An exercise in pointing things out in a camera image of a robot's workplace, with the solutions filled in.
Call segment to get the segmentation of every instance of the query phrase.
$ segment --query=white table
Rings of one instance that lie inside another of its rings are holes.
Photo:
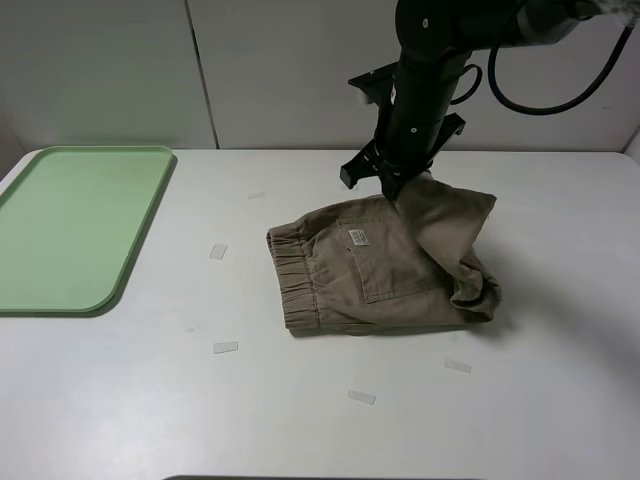
[[[498,197],[477,243],[503,284],[498,319],[294,339],[265,232],[377,193],[372,179],[341,187],[353,153],[177,151],[112,311],[0,318],[0,478],[638,478],[640,167],[612,153],[442,153],[435,176]],[[216,243],[223,261],[208,258]],[[214,356],[227,341],[239,350]]]

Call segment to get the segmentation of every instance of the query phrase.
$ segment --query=khaki pants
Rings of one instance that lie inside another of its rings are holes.
[[[272,228],[286,327],[362,335],[490,321],[500,287],[472,244],[495,200],[423,174],[394,204],[376,195]]]

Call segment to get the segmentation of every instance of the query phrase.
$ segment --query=back pocket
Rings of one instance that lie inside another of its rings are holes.
[[[444,270],[399,219],[353,218],[337,223],[355,259],[367,303],[429,290],[446,281]]]

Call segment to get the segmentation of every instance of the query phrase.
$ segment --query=elastic waistband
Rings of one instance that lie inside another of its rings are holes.
[[[297,223],[275,227],[267,233],[276,266],[285,326],[290,330],[319,327],[319,312]]]

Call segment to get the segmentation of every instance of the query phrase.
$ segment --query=light green plastic tray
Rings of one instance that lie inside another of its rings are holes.
[[[0,197],[0,314],[91,312],[116,293],[168,181],[165,147],[53,147]]]

